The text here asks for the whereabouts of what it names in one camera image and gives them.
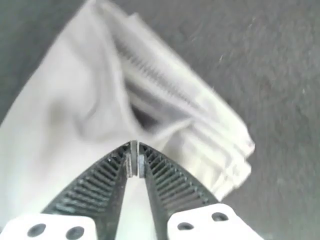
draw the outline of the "folded garment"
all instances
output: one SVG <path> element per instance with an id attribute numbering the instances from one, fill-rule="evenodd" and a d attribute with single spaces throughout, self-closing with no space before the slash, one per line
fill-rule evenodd
<path id="1" fill-rule="evenodd" d="M 132 106 L 152 122 L 142 126 Z M 137 14 L 89 0 L 0 127 L 0 226 L 41 211 L 130 140 L 176 160 L 219 200 L 248 177 L 255 148 L 239 116 Z"/>

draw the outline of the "gray floor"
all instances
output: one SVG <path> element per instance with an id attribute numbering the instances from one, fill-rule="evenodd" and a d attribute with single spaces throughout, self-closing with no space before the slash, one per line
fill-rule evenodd
<path id="1" fill-rule="evenodd" d="M 81 0 L 0 1 L 0 119 Z M 320 2 L 116 0 L 243 117 L 252 175 L 224 202 L 266 240 L 320 236 Z"/>

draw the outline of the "white cloth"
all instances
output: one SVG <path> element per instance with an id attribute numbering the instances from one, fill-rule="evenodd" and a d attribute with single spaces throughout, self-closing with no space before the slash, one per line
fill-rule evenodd
<path id="1" fill-rule="evenodd" d="M 142 127 L 131 105 L 155 123 Z M 176 160 L 219 200 L 248 177 L 255 148 L 237 114 L 137 14 L 90 0 L 0 127 L 0 226 L 41 211 L 129 140 Z"/>

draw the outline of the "mounting hole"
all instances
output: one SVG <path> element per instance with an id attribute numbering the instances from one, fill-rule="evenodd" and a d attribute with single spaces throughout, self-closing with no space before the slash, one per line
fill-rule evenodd
<path id="1" fill-rule="evenodd" d="M 194 226 L 188 222 L 181 222 L 178 225 L 179 230 L 191 230 L 193 228 L 194 228 Z"/>
<path id="2" fill-rule="evenodd" d="M 211 215 L 213 221 L 215 222 L 223 222 L 229 220 L 227 215 L 221 213 L 221 212 L 215 212 L 214 214 Z"/>
<path id="3" fill-rule="evenodd" d="M 41 235 L 46 229 L 46 225 L 44 223 L 39 223 L 31 227 L 27 233 L 29 238 L 35 238 Z"/>
<path id="4" fill-rule="evenodd" d="M 65 235 L 68 240 L 77 240 L 81 238 L 85 233 L 85 229 L 82 226 L 75 226 L 69 229 Z"/>

